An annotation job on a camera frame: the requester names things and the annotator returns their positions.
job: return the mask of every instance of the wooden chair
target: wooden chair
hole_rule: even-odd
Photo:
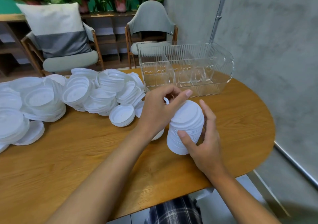
[[[130,69],[130,56],[133,57],[133,64],[136,68],[134,56],[138,55],[137,43],[152,43],[153,46],[153,43],[155,42],[141,41],[133,43],[131,40],[131,35],[142,31],[165,32],[172,35],[172,41],[176,41],[178,37],[178,27],[170,20],[163,5],[160,2],[154,0],[143,2],[139,6],[136,15],[125,26],[128,63]]]
[[[35,36],[32,32],[28,33],[21,40],[21,43],[26,50],[32,66],[40,76],[45,76],[52,72],[67,71],[73,68],[84,68],[89,65],[93,65],[94,63],[100,64],[101,69],[104,70],[104,62],[97,42],[95,30],[85,23],[83,23],[83,26],[89,41],[94,43],[96,51],[71,56],[44,59],[43,54],[39,51],[39,47],[37,46],[35,41]],[[42,65],[39,64],[32,51],[40,59]]]

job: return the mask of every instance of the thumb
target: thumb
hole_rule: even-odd
[[[181,93],[171,102],[169,103],[169,108],[172,108],[174,112],[176,112],[180,107],[185,103],[185,101],[192,95],[192,90],[187,89]]]
[[[190,136],[187,134],[186,131],[178,130],[178,136],[180,137],[182,143],[185,145],[189,153],[193,153],[197,145],[192,141]]]

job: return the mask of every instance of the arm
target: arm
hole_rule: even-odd
[[[146,94],[136,128],[66,199],[47,224],[105,224],[137,159],[152,138],[161,131],[192,91],[173,85]],[[172,95],[172,104],[163,98]]]
[[[197,167],[217,189],[238,223],[280,223],[228,173],[221,159],[220,137],[215,125],[216,117],[203,100],[200,100],[200,104],[207,119],[203,143],[197,146],[185,131],[178,131],[179,137],[188,149]]]

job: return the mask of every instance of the plant pot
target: plant pot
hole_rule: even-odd
[[[26,0],[24,3],[26,3],[27,5],[41,5],[41,2],[37,0]]]
[[[79,5],[79,12],[81,14],[88,14],[89,13],[87,0],[82,0],[82,4]]]
[[[126,0],[114,0],[117,12],[126,12]]]

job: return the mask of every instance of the plaid fabric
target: plaid fabric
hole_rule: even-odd
[[[196,201],[182,196],[150,208],[145,224],[202,224]]]

